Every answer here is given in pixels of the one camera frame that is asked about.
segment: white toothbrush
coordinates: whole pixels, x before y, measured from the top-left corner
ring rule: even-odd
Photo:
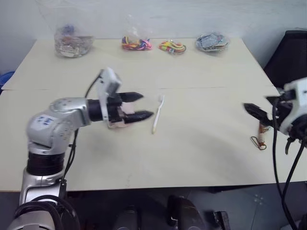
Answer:
[[[162,106],[163,106],[163,104],[164,104],[164,98],[165,98],[165,95],[161,95],[161,96],[160,96],[159,101],[160,101],[161,103],[160,103],[160,105],[159,105],[159,107],[158,107],[158,109],[157,109],[157,113],[156,113],[155,118],[154,118],[152,134],[155,133],[155,130],[156,130],[156,128],[157,128],[157,123],[158,123],[158,120],[159,120],[160,111],[161,111],[161,108],[162,108]]]

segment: clear plastic bag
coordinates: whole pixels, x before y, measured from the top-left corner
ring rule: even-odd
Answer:
[[[65,57],[86,54],[94,42],[94,12],[97,0],[36,0],[54,32],[55,51]]]
[[[168,41],[162,42],[159,45],[159,49],[169,54],[183,54],[187,50],[187,47],[180,42],[169,39]]]
[[[121,46],[126,50],[151,50],[153,46],[149,42],[151,31],[137,21],[132,15],[126,18],[124,36]]]
[[[196,47],[204,52],[221,51],[228,47],[229,39],[218,32],[202,34],[196,39]]]

